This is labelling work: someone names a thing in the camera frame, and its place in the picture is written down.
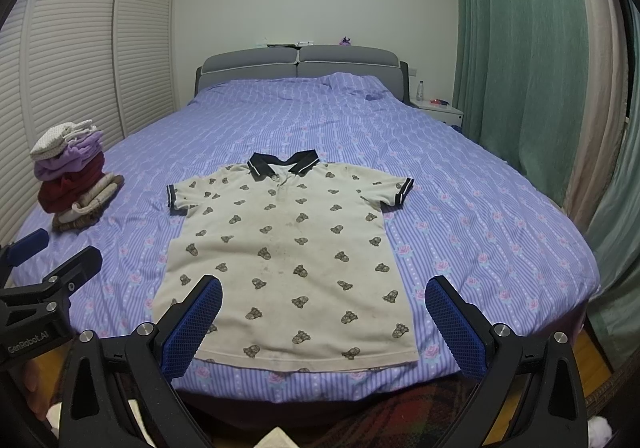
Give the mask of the white bear print polo shirt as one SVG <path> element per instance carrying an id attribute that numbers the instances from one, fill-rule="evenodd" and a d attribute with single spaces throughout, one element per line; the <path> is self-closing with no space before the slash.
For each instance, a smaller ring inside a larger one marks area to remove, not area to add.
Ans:
<path id="1" fill-rule="evenodd" d="M 167 188 L 180 217 L 155 317 L 205 275 L 222 305 L 198 357 L 277 372 L 359 371 L 418 358 L 412 312 L 385 234 L 412 179 L 261 155 Z"/>

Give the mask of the dark red folded garment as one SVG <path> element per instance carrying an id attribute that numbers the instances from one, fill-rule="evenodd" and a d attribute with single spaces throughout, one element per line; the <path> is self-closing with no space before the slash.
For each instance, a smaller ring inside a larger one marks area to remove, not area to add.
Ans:
<path id="1" fill-rule="evenodd" d="M 78 172 L 66 172 L 52 181 L 42 182 L 38 202 L 45 213 L 68 210 L 72 204 L 102 179 L 105 158 L 98 153 Z"/>

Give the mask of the white knitted garment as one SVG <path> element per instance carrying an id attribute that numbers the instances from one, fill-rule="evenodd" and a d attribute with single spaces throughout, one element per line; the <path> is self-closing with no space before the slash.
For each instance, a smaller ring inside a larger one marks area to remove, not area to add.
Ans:
<path id="1" fill-rule="evenodd" d="M 29 152 L 32 161 L 46 160 L 58 156 L 74 139 L 84 138 L 96 132 L 98 127 L 91 119 L 75 122 L 64 122 L 49 129 L 38 138 L 38 141 Z"/>

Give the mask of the lavender folded garment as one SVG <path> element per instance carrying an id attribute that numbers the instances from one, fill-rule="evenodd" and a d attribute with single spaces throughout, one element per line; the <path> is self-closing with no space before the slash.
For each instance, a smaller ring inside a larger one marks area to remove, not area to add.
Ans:
<path id="1" fill-rule="evenodd" d="M 102 135 L 102 131 L 96 131 L 82 138 L 75 138 L 58 156 L 37 160 L 34 164 L 35 178 L 41 182 L 48 182 L 65 173 L 81 171 L 102 153 Z"/>

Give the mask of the purple floral bed cover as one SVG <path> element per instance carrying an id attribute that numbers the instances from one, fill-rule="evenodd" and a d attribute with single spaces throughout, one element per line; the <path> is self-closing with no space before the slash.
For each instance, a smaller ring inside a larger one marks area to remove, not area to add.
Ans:
<path id="1" fill-rule="evenodd" d="M 567 251 L 568 224 L 524 177 L 448 125 L 396 100 L 373 77 L 235 80 L 198 93 L 178 112 L 111 148 L 108 171 L 125 184 L 99 222 L 53 235 L 13 274 L 31 285 L 77 251 L 98 248 L 101 272 L 70 304 L 77 330 L 126 335 L 155 321 L 155 295 L 182 220 L 167 188 L 260 153 L 286 160 L 312 150 L 326 163 L 408 177 L 404 204 L 384 213 L 385 234 L 412 312 L 418 358 L 334 372 L 277 372 L 217 364 L 196 354 L 181 390 L 256 402 L 357 400 L 454 373 L 428 315 L 428 280 L 444 276 L 493 323 L 518 335 L 547 329 L 582 306 L 597 278 L 587 251 Z"/>

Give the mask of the white louvered wardrobe doors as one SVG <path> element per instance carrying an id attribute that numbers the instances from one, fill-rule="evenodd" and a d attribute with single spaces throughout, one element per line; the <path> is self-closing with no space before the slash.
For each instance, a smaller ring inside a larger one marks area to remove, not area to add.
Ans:
<path id="1" fill-rule="evenodd" d="M 29 150 L 90 119 L 112 147 L 176 108 L 172 0 L 17 0 L 1 27 L 1 239 L 36 203 Z"/>

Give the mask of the white bedside table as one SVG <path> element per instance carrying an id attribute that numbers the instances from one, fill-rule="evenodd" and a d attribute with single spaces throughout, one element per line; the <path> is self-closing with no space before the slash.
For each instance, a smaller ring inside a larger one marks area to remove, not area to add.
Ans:
<path id="1" fill-rule="evenodd" d="M 411 103 L 427 113 L 431 118 L 449 125 L 449 127 L 455 127 L 458 131 L 462 129 L 463 112 L 457 108 L 449 106 L 433 105 L 431 100 L 424 100 L 419 102 L 412 100 Z"/>

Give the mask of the red item on nightstand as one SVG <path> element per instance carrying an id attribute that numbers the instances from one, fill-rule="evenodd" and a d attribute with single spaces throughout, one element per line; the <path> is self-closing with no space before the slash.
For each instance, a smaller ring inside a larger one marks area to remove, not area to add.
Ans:
<path id="1" fill-rule="evenodd" d="M 450 103 L 448 101 L 441 100 L 440 98 L 433 98 L 430 101 L 430 103 L 433 104 L 433 105 L 440 105 L 440 106 L 449 106 L 450 105 Z"/>

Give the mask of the clear plastic bottle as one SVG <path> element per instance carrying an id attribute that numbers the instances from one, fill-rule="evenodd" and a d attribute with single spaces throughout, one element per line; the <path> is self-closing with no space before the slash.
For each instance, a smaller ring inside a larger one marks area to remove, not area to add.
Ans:
<path id="1" fill-rule="evenodd" d="M 419 81 L 418 87 L 416 88 L 416 100 L 419 102 L 424 101 L 424 81 Z"/>

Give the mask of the grey upholstered headboard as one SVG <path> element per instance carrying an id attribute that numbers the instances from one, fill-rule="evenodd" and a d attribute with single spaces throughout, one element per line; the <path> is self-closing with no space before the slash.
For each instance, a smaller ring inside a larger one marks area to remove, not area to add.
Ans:
<path id="1" fill-rule="evenodd" d="M 337 44 L 287 44 L 213 55 L 196 69 L 194 92 L 231 80 L 317 78 L 335 72 L 378 78 L 398 101 L 412 104 L 409 66 L 395 53 Z"/>

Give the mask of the green curtain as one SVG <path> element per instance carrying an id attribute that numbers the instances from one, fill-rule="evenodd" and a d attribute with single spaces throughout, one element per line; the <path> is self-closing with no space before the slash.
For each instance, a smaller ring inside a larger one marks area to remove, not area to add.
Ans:
<path id="1" fill-rule="evenodd" d="M 584 113 L 584 0 L 458 0 L 454 104 L 463 134 L 521 174 L 567 221 L 567 251 L 587 251 L 597 281 L 580 303 L 606 358 L 639 346 L 639 0 L 620 0 L 628 53 L 624 134 L 586 231 L 564 210 Z"/>

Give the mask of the beige sheer curtain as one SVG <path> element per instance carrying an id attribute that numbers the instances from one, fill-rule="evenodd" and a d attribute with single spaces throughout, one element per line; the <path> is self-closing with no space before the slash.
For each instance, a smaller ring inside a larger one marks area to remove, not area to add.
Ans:
<path id="1" fill-rule="evenodd" d="M 586 231 L 610 184 L 620 143 L 628 94 L 628 53 L 620 0 L 584 0 L 588 74 L 582 128 L 564 210 Z"/>

